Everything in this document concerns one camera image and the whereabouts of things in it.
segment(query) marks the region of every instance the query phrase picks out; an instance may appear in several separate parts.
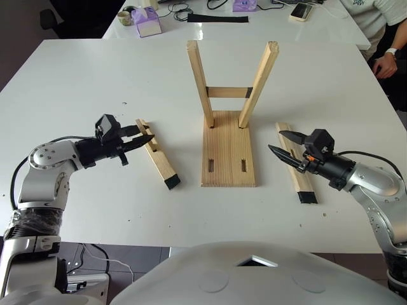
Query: purple tissue box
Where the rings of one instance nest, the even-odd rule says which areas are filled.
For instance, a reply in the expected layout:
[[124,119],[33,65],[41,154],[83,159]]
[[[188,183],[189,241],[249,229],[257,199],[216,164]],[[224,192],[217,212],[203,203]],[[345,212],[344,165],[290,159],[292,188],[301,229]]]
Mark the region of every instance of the purple tissue box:
[[134,25],[137,27],[140,37],[161,34],[160,19],[156,11],[148,6],[147,8],[137,8],[132,11]]
[[257,0],[234,0],[233,11],[256,11]]

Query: cup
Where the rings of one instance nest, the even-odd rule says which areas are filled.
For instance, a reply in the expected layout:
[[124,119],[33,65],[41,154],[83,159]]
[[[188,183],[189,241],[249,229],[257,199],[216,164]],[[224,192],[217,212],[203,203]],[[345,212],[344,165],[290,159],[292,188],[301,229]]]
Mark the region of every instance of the cup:
[[127,11],[120,11],[117,14],[117,18],[119,18],[120,23],[126,27],[132,24],[132,17],[130,16],[130,13]]

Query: wristwatch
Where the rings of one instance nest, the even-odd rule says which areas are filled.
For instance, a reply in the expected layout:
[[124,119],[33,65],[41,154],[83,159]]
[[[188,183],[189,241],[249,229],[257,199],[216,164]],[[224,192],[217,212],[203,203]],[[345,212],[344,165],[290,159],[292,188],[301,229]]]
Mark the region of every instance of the wristwatch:
[[395,48],[390,48],[386,51],[386,53],[391,53],[394,56],[394,59],[399,59],[400,58],[400,50],[395,49]]

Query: wooden leg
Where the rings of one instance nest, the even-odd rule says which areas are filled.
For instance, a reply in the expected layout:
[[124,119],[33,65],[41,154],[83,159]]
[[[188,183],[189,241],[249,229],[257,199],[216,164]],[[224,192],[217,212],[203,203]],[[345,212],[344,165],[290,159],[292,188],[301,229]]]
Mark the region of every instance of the wooden leg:
[[[143,135],[147,135],[148,133],[147,133],[147,131],[146,131],[146,129],[144,128],[144,125],[143,125],[143,123],[141,122],[141,120],[139,120],[139,119],[137,119],[136,121],[135,121],[135,123],[136,123],[136,125],[137,125],[137,127],[139,127],[139,130],[140,130],[140,132],[143,134]],[[149,141],[149,142],[147,142],[147,145],[150,147],[150,149],[153,151],[153,152],[155,152],[155,151],[157,151],[157,140],[155,139],[155,138],[152,138],[151,139],[151,141]]]
[[[150,127],[144,120],[137,119],[136,124],[139,127],[142,134],[147,135],[153,134]],[[181,180],[179,180],[177,173],[174,171],[163,150],[158,145],[156,138],[154,138],[153,140],[154,142],[150,141],[148,142],[150,143],[149,145],[145,145],[146,150],[150,158],[153,160],[155,166],[157,167],[158,172],[160,173],[162,179],[164,180],[164,183],[167,185],[168,189],[172,189],[173,187],[176,187],[181,182]]]
[[275,41],[268,42],[266,45],[265,52],[261,57],[256,77],[254,78],[253,91],[250,94],[250,97],[246,100],[242,112],[240,113],[239,116],[240,128],[247,127],[250,115],[253,112],[254,106],[256,106],[257,100],[259,99],[260,93],[266,83],[268,75],[272,70],[274,61],[277,58],[278,54],[279,54],[279,44]]
[[214,116],[212,113],[212,107],[210,106],[210,100],[206,91],[206,81],[204,68],[202,67],[201,56],[199,55],[198,43],[195,40],[188,41],[186,45],[188,56],[190,58],[193,75],[195,82],[197,83],[198,94],[202,103],[203,114],[205,115],[205,121],[209,128],[214,126]]
[[[300,146],[285,138],[280,134],[281,130],[290,130],[291,128],[287,123],[276,123],[275,127],[277,133],[279,133],[279,140],[281,147],[290,153],[290,155],[296,159],[302,159],[302,153],[300,151]],[[287,165],[288,170],[293,180],[294,189],[298,193],[302,203],[318,203],[315,197],[314,189],[312,188],[310,177],[308,173],[297,172],[292,166]]]

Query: white desk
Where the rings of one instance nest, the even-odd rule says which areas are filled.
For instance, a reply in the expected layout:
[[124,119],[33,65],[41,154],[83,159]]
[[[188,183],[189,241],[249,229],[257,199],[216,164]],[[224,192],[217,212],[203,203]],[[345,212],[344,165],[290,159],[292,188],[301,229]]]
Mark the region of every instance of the white desk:
[[[316,42],[316,43],[350,43],[356,44],[360,50],[367,50],[370,42],[354,22],[352,17],[334,18],[322,8],[314,8],[307,22],[289,20],[292,7],[281,10],[232,12],[233,0],[216,10],[208,10],[206,0],[188,0],[194,13],[212,16],[249,16],[248,24],[208,24],[187,23],[174,20],[172,14],[161,18],[163,34],[145,37],[147,39],[196,39],[196,40],[249,40],[285,41],[285,42]],[[126,0],[124,6],[135,5],[136,0]],[[263,8],[271,6],[270,1],[260,0]],[[168,13],[168,4],[161,4],[158,15]],[[334,15],[346,14],[339,0],[327,0],[324,7]],[[103,38],[139,38],[134,26],[124,27],[115,18]]]
[[[199,45],[209,86],[248,86],[265,41]],[[213,99],[212,105],[240,109],[243,102]],[[0,93],[0,104],[3,228],[11,212],[10,179],[20,160],[47,140],[91,135],[104,113],[117,116],[122,126],[136,118],[151,122],[182,180],[169,191],[143,147],[127,154],[128,166],[107,159],[74,173],[60,232],[64,241],[190,247],[252,240],[311,252],[379,252],[362,207],[325,179],[312,177],[319,205],[299,203],[286,165],[267,147],[279,146],[276,121],[308,134],[326,128],[336,151],[376,153],[407,173],[406,131],[349,44],[280,44],[250,121],[255,188],[200,187],[204,116],[186,41],[44,41]]]

